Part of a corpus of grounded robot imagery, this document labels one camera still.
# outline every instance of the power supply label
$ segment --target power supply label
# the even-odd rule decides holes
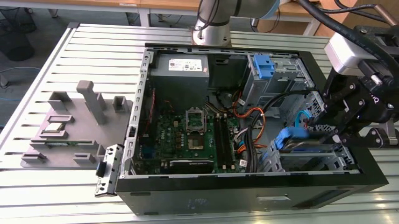
[[[202,71],[200,59],[175,59],[170,60],[170,71]]]

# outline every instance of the blue drive bay latch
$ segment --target blue drive bay latch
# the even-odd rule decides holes
[[[259,71],[260,79],[271,79],[275,74],[275,63],[268,55],[254,55],[255,66]]]

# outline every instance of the blue connector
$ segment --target blue connector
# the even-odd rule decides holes
[[[275,147],[280,150],[284,147],[284,140],[288,138],[307,139],[308,137],[310,133],[303,127],[286,127],[275,138]]]
[[[259,71],[260,79],[271,79],[275,74],[275,63],[268,55],[254,55],[255,66]]]

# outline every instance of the screw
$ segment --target screw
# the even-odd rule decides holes
[[[382,85],[382,80],[376,75],[372,75],[370,78],[376,85]]]

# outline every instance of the floor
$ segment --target floor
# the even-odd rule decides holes
[[[48,55],[63,35],[63,32],[71,22],[107,24],[107,25],[140,25],[137,14],[129,14],[129,23],[125,13],[113,12],[93,12],[93,11],[73,11],[59,10],[59,17],[51,18],[45,9],[33,9],[32,18],[37,26],[37,30],[27,34],[31,45],[35,48],[35,56],[23,62],[12,62],[0,53],[0,71],[13,67],[37,67],[41,68]],[[195,24],[195,16],[171,15],[164,18],[164,22],[159,22],[159,18],[152,14],[154,27],[174,27],[187,28]],[[231,30],[252,32],[250,19],[232,19]],[[0,131],[8,122],[8,119],[19,105],[17,99],[21,99],[33,79],[37,75],[36,69],[13,69],[1,73],[9,81],[9,87],[0,89]]]

